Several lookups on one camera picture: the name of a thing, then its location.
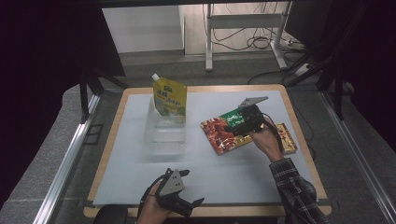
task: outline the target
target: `human hand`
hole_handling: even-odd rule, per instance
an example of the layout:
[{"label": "human hand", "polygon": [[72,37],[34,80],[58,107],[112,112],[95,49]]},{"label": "human hand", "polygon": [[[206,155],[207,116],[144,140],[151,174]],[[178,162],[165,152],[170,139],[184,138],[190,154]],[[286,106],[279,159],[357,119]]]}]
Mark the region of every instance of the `human hand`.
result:
[{"label": "human hand", "polygon": [[[265,118],[265,120],[275,127],[275,124],[270,119]],[[279,161],[284,158],[279,150],[279,144],[269,127],[264,126],[259,133],[249,132],[247,134],[250,135],[256,147],[267,155],[270,162]]]},{"label": "human hand", "polygon": [[160,183],[161,181],[155,184],[149,191],[137,224],[161,224],[171,214],[171,211],[160,207],[155,197],[155,191],[157,191]]}]

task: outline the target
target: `sleeve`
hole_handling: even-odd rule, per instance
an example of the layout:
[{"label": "sleeve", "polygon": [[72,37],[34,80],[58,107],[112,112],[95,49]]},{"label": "sleeve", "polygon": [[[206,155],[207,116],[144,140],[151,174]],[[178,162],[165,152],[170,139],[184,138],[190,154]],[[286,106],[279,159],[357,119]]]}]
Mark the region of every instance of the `sleeve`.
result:
[{"label": "sleeve", "polygon": [[290,158],[270,165],[286,212],[286,223],[330,223],[317,205],[314,186],[300,176]]}]

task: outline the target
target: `table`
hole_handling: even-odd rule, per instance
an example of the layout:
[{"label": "table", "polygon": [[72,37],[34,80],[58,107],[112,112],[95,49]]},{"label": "table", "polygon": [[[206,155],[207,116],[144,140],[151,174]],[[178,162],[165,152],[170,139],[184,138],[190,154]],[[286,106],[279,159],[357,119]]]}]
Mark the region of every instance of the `table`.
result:
[{"label": "table", "polygon": [[[292,129],[295,131],[297,141],[300,143],[300,149],[306,165],[309,169],[310,175],[313,180],[313,184],[318,193],[319,207],[325,215],[329,215],[332,211],[327,202],[326,192],[321,184],[318,172],[316,170],[315,164],[312,161],[311,155],[309,153],[308,147],[303,137],[300,125],[297,118],[293,112],[290,99],[286,93],[286,90],[281,85],[256,85],[256,86],[197,86],[188,87],[189,92],[230,92],[230,91],[279,91],[283,99],[283,103],[287,109],[287,113],[290,117]],[[93,201],[96,193],[98,192],[99,185],[104,176],[107,163],[110,159],[110,155],[113,146],[116,142],[117,132],[120,127],[121,119],[125,111],[125,106],[128,101],[130,94],[144,94],[152,93],[152,88],[131,88],[124,91],[120,106],[117,111],[117,115],[114,119],[113,125],[109,137],[107,138],[106,147],[100,161],[98,170],[96,172],[95,179],[92,183],[92,188],[88,196],[87,201]],[[84,208],[84,215],[86,217],[95,217],[98,212],[98,208],[86,206]],[[137,208],[131,207],[128,209],[128,216],[135,217],[137,213]],[[192,217],[280,217],[284,216],[283,206],[278,204],[264,204],[264,205],[216,205],[216,206],[201,206],[195,208],[192,213]]]}]

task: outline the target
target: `snack package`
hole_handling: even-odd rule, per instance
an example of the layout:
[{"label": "snack package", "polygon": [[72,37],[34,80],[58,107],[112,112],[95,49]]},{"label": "snack package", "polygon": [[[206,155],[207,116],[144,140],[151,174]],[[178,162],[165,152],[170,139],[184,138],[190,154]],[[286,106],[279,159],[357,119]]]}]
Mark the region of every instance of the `snack package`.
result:
[{"label": "snack package", "polygon": [[233,127],[242,122],[244,122],[244,118],[235,109],[216,118],[201,122],[201,128],[204,130],[207,140],[215,149],[215,152],[218,155],[222,155],[252,141],[250,136],[234,136],[232,133],[225,132],[226,126]]},{"label": "snack package", "polygon": [[154,82],[153,98],[157,111],[162,116],[173,118],[174,122],[186,121],[186,102],[187,87],[179,82],[158,77],[157,74],[152,76]]}]

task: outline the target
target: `clear plastic container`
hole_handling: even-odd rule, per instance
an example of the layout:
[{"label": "clear plastic container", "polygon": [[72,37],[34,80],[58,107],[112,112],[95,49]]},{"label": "clear plastic container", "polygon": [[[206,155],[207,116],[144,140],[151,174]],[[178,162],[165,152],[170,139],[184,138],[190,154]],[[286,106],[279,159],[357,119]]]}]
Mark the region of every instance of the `clear plastic container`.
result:
[{"label": "clear plastic container", "polygon": [[162,116],[151,98],[145,129],[145,142],[154,154],[180,154],[185,150],[186,123],[179,116]]}]

